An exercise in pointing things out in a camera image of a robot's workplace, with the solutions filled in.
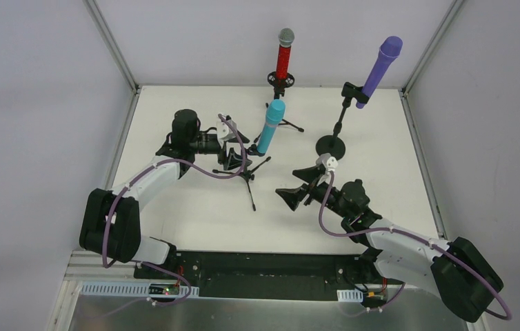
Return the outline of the black round-base mic stand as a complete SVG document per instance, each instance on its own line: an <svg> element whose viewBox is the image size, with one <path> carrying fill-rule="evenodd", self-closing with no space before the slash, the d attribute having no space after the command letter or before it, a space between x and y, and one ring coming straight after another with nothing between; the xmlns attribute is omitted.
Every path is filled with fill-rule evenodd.
<svg viewBox="0 0 520 331"><path fill-rule="evenodd" d="M329 153L338 160L342 159L346 154L346 145L343 140L339 138L346 110L351 106L353 100L357 103L367 104L370 98L363 92L362 86L356 86L350 82L344 83L341 96L343 97L341 104L342 109L334 125L332 134L322 136L315 145L315 150L319 156Z"/></svg>

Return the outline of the red glitter microphone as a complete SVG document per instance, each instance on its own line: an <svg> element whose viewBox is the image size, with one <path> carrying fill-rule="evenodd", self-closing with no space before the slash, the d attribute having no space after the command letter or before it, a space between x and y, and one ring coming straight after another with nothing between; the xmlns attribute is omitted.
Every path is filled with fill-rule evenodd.
<svg viewBox="0 0 520 331"><path fill-rule="evenodd" d="M278 35L279 50L275 79L281 84L286 84L288 78L288 65L290 61L290 51L294 41L294 32L290 28L284 28Z"/></svg>

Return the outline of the black clip tripod stand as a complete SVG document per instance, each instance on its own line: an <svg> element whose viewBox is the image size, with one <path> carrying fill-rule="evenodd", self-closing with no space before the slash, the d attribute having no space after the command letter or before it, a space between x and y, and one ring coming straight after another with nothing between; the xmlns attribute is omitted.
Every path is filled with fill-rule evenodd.
<svg viewBox="0 0 520 331"><path fill-rule="evenodd" d="M264 165L265 163L269 162L271 160L272 157L266 157L262 162L260 162L258 165L256 165L255 167L253 168L249 168L249 166L252 164L252 161L250 160L247 160L248 162L248 167L245 171L243 172L240 172L237 176L238 177L241 177L245 183L246 183L246 187L248 189L248 194L250 196L250 200L251 200L251 204L252 204L252 210L253 211L256 211L257 210L257 207L254 203L254 199L253 199L253 195L252 195L252 190L250 188L250 182L251 181L254 181L254 178L255 178L255 172L262 166ZM212 172L215 173L215 174L234 174L234 172L230 171L230 173L218 173L219 170L213 170Z"/></svg>

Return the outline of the teal microphone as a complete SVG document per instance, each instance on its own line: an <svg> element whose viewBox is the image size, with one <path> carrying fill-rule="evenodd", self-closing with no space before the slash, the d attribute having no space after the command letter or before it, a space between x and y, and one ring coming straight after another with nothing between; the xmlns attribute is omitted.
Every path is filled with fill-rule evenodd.
<svg viewBox="0 0 520 331"><path fill-rule="evenodd" d="M281 111L286 111L286 105L284 103L283 109L278 110L276 107L275 101L267 110L265 115L265 123L261 134L259 136L259 140L257 141L257 152L259 155L263 156L268 151L274 133L277 129L278 122L280 122L280 118L278 117L281 114Z"/></svg>

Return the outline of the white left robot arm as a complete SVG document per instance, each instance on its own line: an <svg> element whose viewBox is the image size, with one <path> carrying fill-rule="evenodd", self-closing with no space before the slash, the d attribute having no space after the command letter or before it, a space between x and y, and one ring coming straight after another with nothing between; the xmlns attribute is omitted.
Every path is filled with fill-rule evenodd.
<svg viewBox="0 0 520 331"><path fill-rule="evenodd" d="M229 115L219 114L216 126L201 130L201 121L191 109L175 112L172 129L150 162L123 183L109 189L94 189L88 196L79 235L80 246L101 255L102 265L140 262L163 265L175 246L141 232L141 211L159 193L180 180L190 169L212 178L218 174L195 165L198 154L215 154L227 161L229 142L240 145L235 161L238 172L249 164L245 144L249 140Z"/></svg>

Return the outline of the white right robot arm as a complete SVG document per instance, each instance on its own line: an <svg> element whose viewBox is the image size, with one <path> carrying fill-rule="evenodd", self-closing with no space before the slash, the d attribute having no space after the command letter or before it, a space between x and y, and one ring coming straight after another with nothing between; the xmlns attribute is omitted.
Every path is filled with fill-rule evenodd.
<svg viewBox="0 0 520 331"><path fill-rule="evenodd" d="M394 224L370 208L362 180L336 188L334 172L323 165L294 170L293 175L303 185L277 188L276 194L291 210L318 202L320 228L331 237L347 237L364 245L366 251L358 262L375 277L425 290L470 323L485 313L511 319L499 294L503 281L471 241L424 237Z"/></svg>

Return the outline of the black shock-mount tripod stand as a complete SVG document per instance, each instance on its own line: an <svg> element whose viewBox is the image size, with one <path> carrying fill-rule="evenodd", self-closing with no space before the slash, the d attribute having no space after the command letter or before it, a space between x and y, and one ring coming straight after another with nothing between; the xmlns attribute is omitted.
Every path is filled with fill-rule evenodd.
<svg viewBox="0 0 520 331"><path fill-rule="evenodd" d="M268 109L275 101L276 107L278 110L283 109L284 102L281 100L281 97L285 95L285 91L287 88L290 88L295 83L295 78L290 73L285 74L284 78L277 78L277 72L271 72L267 76L267 82L273 87L273 102L266 103L265 106ZM280 122L278 122L278 126L291 126L298 132L305 132L305 129L293 124L292 122L286 120L284 118L284 111L281 111L281 114L278 116L280 118Z"/></svg>

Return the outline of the purple microphone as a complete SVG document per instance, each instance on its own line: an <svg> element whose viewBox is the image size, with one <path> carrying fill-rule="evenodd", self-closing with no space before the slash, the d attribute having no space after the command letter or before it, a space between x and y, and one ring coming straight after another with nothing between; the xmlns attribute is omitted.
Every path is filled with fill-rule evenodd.
<svg viewBox="0 0 520 331"><path fill-rule="evenodd" d="M372 96L390 65L401 54L403 40L398 36L389 36L379 46L377 59L361 91L368 98Z"/></svg>

